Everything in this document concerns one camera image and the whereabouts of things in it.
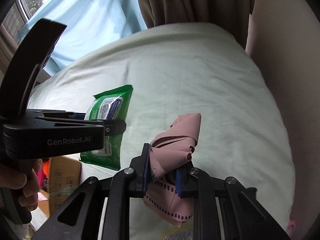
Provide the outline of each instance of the metal screw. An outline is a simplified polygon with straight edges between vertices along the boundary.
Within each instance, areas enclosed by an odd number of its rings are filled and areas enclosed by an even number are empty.
[[[124,173],[125,174],[131,174],[131,173],[133,173],[134,172],[134,169],[133,168],[126,168],[126,169],[124,169]]]
[[[235,183],[237,182],[237,180],[236,180],[236,178],[234,178],[234,177],[228,177],[228,178],[227,178],[227,182],[228,182],[229,184],[235,184]]]
[[[200,172],[200,170],[198,168],[191,168],[190,169],[190,173],[193,174],[193,175],[196,175]]]
[[[89,184],[93,184],[96,181],[97,181],[97,177],[92,176],[92,177],[87,178],[87,183],[89,183]]]

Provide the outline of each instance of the human hand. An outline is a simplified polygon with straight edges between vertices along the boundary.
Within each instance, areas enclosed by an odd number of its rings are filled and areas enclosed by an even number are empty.
[[[33,211],[38,206],[39,181],[35,171],[39,171],[42,166],[42,160],[36,159],[33,162],[31,178],[21,172],[0,164],[0,187],[11,189],[22,188],[23,195],[19,196],[18,201],[21,206]]]

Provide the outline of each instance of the wall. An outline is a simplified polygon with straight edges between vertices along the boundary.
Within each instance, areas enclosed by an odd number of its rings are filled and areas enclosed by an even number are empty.
[[[292,239],[300,240],[320,212],[320,23],[305,0],[256,0],[246,51],[288,130],[296,168]]]

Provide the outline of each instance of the white bedsheet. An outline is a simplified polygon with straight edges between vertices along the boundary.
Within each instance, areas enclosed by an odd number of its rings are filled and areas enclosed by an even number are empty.
[[[199,112],[194,165],[211,176],[234,176],[245,187],[256,187],[257,199],[286,229],[294,192],[287,133],[260,71],[230,34],[201,23],[136,33],[37,86],[28,107],[86,112],[92,95],[124,84],[132,84],[134,91],[121,147],[122,168],[179,114]],[[83,164],[82,181],[114,173]],[[173,230],[141,200],[131,201],[130,218],[131,239],[160,240]]]

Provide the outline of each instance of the pink fabric with black stitching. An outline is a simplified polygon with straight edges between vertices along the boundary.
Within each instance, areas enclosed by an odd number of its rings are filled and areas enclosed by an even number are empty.
[[[201,115],[179,115],[169,130],[158,134],[151,142],[150,167],[153,176],[148,185],[146,206],[174,226],[180,227],[193,216],[193,199],[178,197],[175,186],[164,175],[191,160],[198,143]]]

